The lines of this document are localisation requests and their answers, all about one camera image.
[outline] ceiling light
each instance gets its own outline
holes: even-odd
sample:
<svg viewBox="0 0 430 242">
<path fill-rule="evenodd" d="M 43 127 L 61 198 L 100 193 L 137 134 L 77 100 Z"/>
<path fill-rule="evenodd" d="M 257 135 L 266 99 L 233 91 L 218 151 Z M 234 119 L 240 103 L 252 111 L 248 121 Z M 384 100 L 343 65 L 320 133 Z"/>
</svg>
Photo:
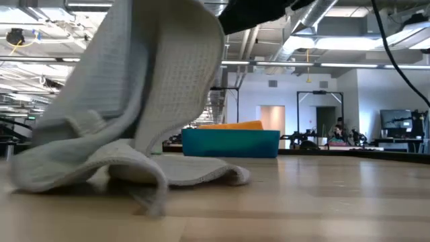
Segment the ceiling light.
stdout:
<svg viewBox="0 0 430 242">
<path fill-rule="evenodd" d="M 0 83 L 0 89 L 8 89 L 8 90 L 13 90 L 13 91 L 17 91 L 18 90 L 16 88 L 12 87 L 12 86 L 1 84 L 1 83 Z"/>
<path fill-rule="evenodd" d="M 32 11 L 33 13 L 35 13 L 39 18 L 46 19 L 46 17 L 43 14 L 39 13 L 38 11 L 36 11 L 33 7 L 29 7 L 28 9 L 30 11 Z"/>
<path fill-rule="evenodd" d="M 314 47 L 315 47 L 315 41 L 312 38 L 304 38 L 304 37 L 298 37 L 298 36 L 290 36 L 282 46 L 284 50 L 291 50 L 291 49 L 297 50 L 299 48 L 310 49 Z"/>
<path fill-rule="evenodd" d="M 26 95 L 54 95 L 55 93 L 56 93 L 55 91 L 20 91 L 19 92 L 19 94 L 26 94 Z"/>
<path fill-rule="evenodd" d="M 41 7 L 40 10 L 51 21 L 74 21 L 75 17 L 60 7 Z"/>
<path fill-rule="evenodd" d="M 295 63 L 295 62 L 256 62 L 259 66 L 275 66 L 275 67 L 312 67 L 314 63 Z"/>
<path fill-rule="evenodd" d="M 423 28 L 417 28 L 415 30 L 403 30 L 397 34 L 393 34 L 387 37 L 388 45 L 392 46 L 392 45 L 398 44 L 403 40 L 406 40 L 407 38 L 411 37 L 412 35 L 420 32 L 421 30 L 423 30 Z M 375 48 L 383 48 L 383 47 L 384 47 L 384 43 L 382 42 L 382 39 L 380 38 L 376 40 Z"/>
<path fill-rule="evenodd" d="M 5 28 L 13 28 L 6 24 L 25 23 L 37 24 L 38 21 L 24 13 L 17 7 L 0 6 L 0 22 L 5 24 Z"/>
<path fill-rule="evenodd" d="M 56 62 L 55 58 L 50 57 L 22 57 L 22 56 L 6 56 L 0 58 L 0 61 L 48 61 L 48 62 Z"/>
<path fill-rule="evenodd" d="M 9 96 L 11 99 L 18 100 L 18 101 L 24 101 L 24 102 L 31 102 L 32 101 L 32 99 L 27 95 L 10 93 Z"/>
<path fill-rule="evenodd" d="M 321 38 L 315 48 L 323 50 L 371 50 L 375 40 L 369 38 Z"/>
<path fill-rule="evenodd" d="M 26 118 L 28 117 L 28 114 L 5 114 L 8 117 L 23 117 Z"/>
<path fill-rule="evenodd" d="M 8 106 L 0 106 L 0 110 L 1 111 L 13 111 L 13 108 L 8 107 Z"/>
<path fill-rule="evenodd" d="M 239 61 L 239 60 L 225 60 L 222 61 L 223 65 L 249 65 L 249 61 Z"/>
<path fill-rule="evenodd" d="M 423 66 L 423 65 L 399 65 L 398 66 L 400 69 L 405 69 L 405 70 L 430 70 L 430 65 L 429 66 Z M 394 69 L 393 65 L 385 65 L 384 66 L 385 69 Z"/>
<path fill-rule="evenodd" d="M 349 67 L 349 68 L 376 68 L 378 65 L 369 64 L 342 64 L 342 63 L 323 63 L 321 67 Z"/>
<path fill-rule="evenodd" d="M 69 7 L 112 7 L 112 3 L 69 3 Z"/>
<path fill-rule="evenodd" d="M 79 58 L 63 58 L 62 60 L 65 62 L 79 62 L 81 59 L 79 59 Z"/>
<path fill-rule="evenodd" d="M 411 49 L 414 50 L 427 50 L 428 48 L 430 48 L 430 38 L 421 41 L 420 43 L 410 47 Z"/>
<path fill-rule="evenodd" d="M 75 44 L 79 47 L 81 47 L 82 49 L 86 50 L 87 49 L 87 45 L 82 43 L 82 41 L 80 40 L 75 40 Z"/>
</svg>

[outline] door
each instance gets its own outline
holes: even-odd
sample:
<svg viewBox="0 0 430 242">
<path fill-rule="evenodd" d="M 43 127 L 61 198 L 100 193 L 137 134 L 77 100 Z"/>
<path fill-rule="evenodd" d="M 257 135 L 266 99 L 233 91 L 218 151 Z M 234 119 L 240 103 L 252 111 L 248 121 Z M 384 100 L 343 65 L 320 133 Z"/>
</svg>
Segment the door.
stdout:
<svg viewBox="0 0 430 242">
<path fill-rule="evenodd" d="M 278 130 L 285 134 L 285 106 L 259 106 L 257 117 L 263 123 L 264 130 Z M 285 149 L 286 142 L 281 140 L 279 148 Z"/>
<path fill-rule="evenodd" d="M 336 121 L 336 107 L 316 107 L 316 132 L 320 137 L 327 137 Z"/>
</svg>

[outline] wooden table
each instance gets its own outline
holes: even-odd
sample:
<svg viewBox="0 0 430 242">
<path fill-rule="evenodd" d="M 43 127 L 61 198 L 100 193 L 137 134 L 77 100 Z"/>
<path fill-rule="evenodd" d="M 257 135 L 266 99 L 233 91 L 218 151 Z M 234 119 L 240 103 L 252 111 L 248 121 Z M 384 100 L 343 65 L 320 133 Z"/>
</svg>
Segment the wooden table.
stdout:
<svg viewBox="0 0 430 242">
<path fill-rule="evenodd" d="M 248 186 L 172 190 L 167 215 L 136 215 L 105 175 L 59 195 L 14 192 L 0 163 L 4 242 L 430 241 L 430 166 L 348 157 L 228 159 Z"/>
</svg>

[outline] teal plastic bin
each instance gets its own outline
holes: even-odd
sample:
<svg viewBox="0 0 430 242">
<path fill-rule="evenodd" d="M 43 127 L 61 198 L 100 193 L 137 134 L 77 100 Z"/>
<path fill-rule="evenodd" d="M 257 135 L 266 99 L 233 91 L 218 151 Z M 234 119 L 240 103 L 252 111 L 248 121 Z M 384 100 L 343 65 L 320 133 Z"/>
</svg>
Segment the teal plastic bin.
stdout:
<svg viewBox="0 0 430 242">
<path fill-rule="evenodd" d="M 276 158 L 280 144 L 276 130 L 183 129 L 185 156 Z"/>
</svg>

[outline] black cable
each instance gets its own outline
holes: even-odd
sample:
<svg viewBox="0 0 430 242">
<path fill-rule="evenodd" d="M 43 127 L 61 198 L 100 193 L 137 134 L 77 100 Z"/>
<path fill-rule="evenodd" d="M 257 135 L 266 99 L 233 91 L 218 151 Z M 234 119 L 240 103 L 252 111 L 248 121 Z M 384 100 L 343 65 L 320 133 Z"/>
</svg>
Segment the black cable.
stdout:
<svg viewBox="0 0 430 242">
<path fill-rule="evenodd" d="M 15 122 L 13 120 L 9 120 L 9 119 L 2 118 L 2 117 L 0 117 L 0 122 L 5 122 L 5 123 L 8 123 L 8 124 L 18 125 L 18 126 L 27 128 L 29 130 L 33 130 L 33 128 L 31 126 L 28 126 L 27 124 L 22 124 L 20 122 Z"/>
<path fill-rule="evenodd" d="M 236 104 L 237 104 L 237 98 L 234 96 L 234 93 L 232 90 L 227 90 L 229 91 L 229 94 L 231 94 L 231 96 L 234 98 L 234 100 L 236 100 Z"/>
<path fill-rule="evenodd" d="M 429 100 L 420 92 L 418 89 L 412 85 L 412 83 L 409 81 L 408 77 L 403 73 L 403 71 L 398 67 L 396 60 L 394 60 L 394 57 L 391 53 L 390 47 L 388 46 L 387 42 L 387 35 L 385 34 L 384 26 L 382 25 L 381 15 L 379 14 L 378 6 L 376 5 L 376 0 L 371 0 L 372 7 L 374 8 L 374 13 L 376 16 L 376 21 L 378 22 L 378 27 L 381 32 L 382 41 L 384 43 L 385 51 L 387 52 L 388 58 L 390 59 L 393 67 L 396 69 L 398 74 L 403 78 L 403 80 L 406 82 L 406 84 L 416 93 L 419 97 L 421 97 L 424 102 L 429 106 L 430 108 L 430 102 Z"/>
</svg>

